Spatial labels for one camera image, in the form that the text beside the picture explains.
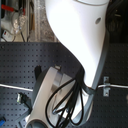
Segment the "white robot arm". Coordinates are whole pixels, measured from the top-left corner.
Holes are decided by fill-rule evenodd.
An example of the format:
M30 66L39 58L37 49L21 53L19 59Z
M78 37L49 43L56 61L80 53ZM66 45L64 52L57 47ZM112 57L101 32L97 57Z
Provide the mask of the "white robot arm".
M105 28L109 0L45 0L49 24L76 57L75 76L50 67L39 73L25 128L65 128L89 119L109 43Z

